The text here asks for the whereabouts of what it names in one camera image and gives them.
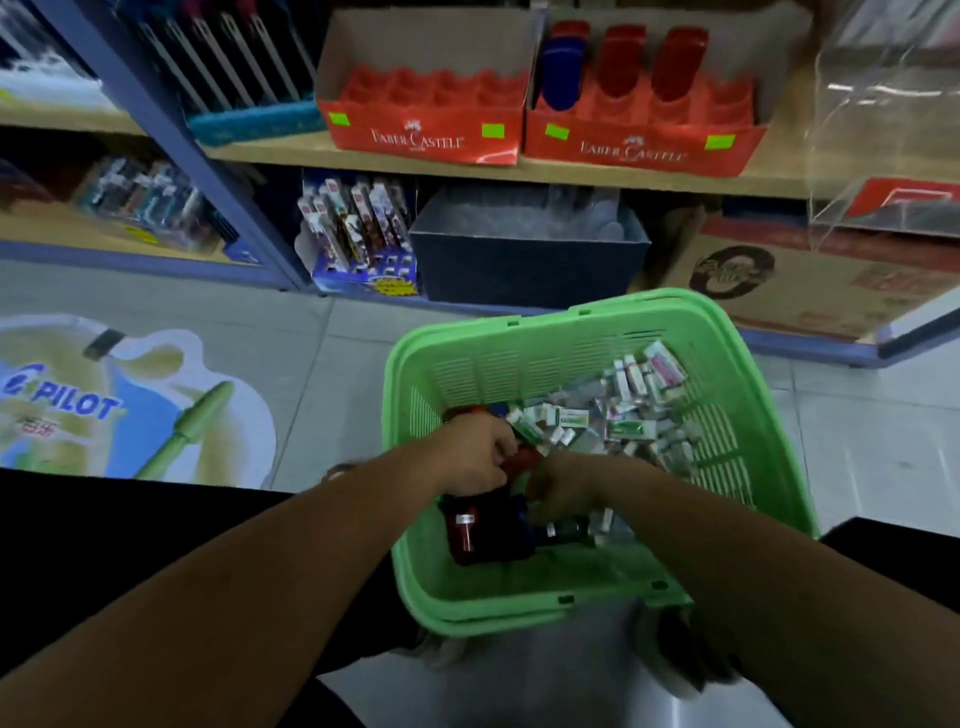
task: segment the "faber-castell logo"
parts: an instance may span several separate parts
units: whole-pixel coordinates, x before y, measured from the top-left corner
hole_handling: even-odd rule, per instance
[[[655,149],[644,149],[642,136],[628,136],[619,147],[608,147],[582,141],[580,142],[580,152],[592,157],[613,157],[621,161],[637,161],[639,159],[683,161],[686,158],[686,152],[659,152]]]
[[[425,136],[420,133],[419,121],[408,121],[404,129],[410,133],[381,133],[371,129],[373,141],[377,144],[408,147],[414,152],[426,149],[461,149],[464,145],[464,136]]]

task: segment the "pilot floor sticker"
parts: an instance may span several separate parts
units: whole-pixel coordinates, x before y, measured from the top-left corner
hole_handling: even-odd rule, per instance
[[[275,450],[267,403],[191,331],[0,318],[0,467],[260,488]]]

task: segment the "shelf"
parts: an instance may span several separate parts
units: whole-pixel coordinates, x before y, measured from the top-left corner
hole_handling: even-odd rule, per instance
[[[521,157],[516,166],[496,167],[448,164],[392,155],[339,150],[329,132],[299,134],[275,139],[207,147],[217,159],[350,169],[388,174],[436,175],[513,182],[554,182],[624,188],[659,189],[707,194],[808,197],[806,134],[813,117],[813,68],[801,65],[793,74],[767,134],[739,177],[717,178],[629,167],[576,164]],[[960,165],[944,158],[901,159],[900,172],[920,180],[960,182]],[[837,159],[838,175],[850,169],[849,160]],[[819,185],[821,191],[842,189],[844,180]]]
[[[68,132],[128,133],[146,136],[120,110],[79,109],[14,101],[0,94],[0,126],[60,129]]]
[[[111,224],[88,218],[67,206],[17,203],[16,207],[21,210],[19,214],[0,213],[0,239],[144,258],[175,258],[230,267],[258,267],[230,260],[223,254],[223,242],[213,255],[196,255],[133,240],[120,230],[114,233]],[[25,213],[22,211],[25,208],[35,211]]]

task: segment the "forearm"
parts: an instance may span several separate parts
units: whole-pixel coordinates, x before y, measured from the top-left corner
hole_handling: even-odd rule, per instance
[[[798,725],[955,724],[957,616],[732,500],[604,460],[601,498]]]
[[[4,724],[276,725],[433,497],[416,456],[386,453],[140,585],[0,682]]]

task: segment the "white tile floor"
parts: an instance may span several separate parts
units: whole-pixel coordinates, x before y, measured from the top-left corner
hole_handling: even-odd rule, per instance
[[[188,328],[208,365],[270,405],[271,487],[299,491],[331,465],[376,454],[384,362],[424,324],[457,320],[192,280],[0,260],[0,315],[74,313],[130,333]],[[760,357],[824,529],[864,515],[960,535],[960,342],[872,372]],[[487,640],[443,673],[392,655],[327,679],[380,726],[783,725],[750,686],[693,703],[659,691],[627,653],[626,607]]]

